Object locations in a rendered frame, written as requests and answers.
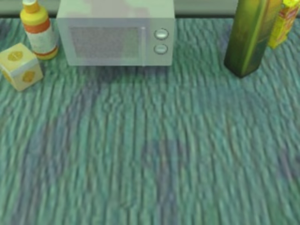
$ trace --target wood grain surface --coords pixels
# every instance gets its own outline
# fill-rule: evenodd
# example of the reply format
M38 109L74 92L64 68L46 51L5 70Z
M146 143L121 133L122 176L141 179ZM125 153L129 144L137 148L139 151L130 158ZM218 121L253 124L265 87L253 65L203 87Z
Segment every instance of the wood grain surface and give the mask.
M231 25L178 19L171 67L61 48L24 92L0 76L0 224L299 225L300 21L244 79L223 66ZM0 51L19 42L0 19Z

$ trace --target yellow cube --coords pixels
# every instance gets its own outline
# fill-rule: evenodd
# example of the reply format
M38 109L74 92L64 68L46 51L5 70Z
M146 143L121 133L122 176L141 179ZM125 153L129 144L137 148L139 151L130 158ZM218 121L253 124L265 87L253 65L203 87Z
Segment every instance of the yellow cube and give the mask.
M18 91L28 88L43 78L38 59L22 43L0 52L0 69L4 77Z

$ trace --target yellow carton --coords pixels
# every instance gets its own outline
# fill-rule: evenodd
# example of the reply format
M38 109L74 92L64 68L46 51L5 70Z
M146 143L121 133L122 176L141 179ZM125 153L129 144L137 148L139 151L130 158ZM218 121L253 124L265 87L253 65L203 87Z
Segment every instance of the yellow carton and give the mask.
M283 7L274 24L268 45L276 48L287 39L300 6L300 0L283 0Z
M0 69L4 77L18 91L43 78L38 59L22 43L0 52Z

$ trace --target white microwave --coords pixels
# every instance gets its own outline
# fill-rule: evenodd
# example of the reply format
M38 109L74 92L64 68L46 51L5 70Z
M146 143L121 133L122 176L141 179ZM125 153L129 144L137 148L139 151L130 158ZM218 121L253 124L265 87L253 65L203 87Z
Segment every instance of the white microwave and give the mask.
M173 0L60 0L57 25L71 66L169 66Z

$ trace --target orange and yellow bottle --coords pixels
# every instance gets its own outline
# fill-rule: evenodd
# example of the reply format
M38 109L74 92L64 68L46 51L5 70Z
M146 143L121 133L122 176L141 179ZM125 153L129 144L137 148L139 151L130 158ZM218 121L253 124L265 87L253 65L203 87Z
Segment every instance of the orange and yellow bottle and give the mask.
M47 10L37 0L23 0L20 18L32 51L40 60L49 60L58 52L57 36Z

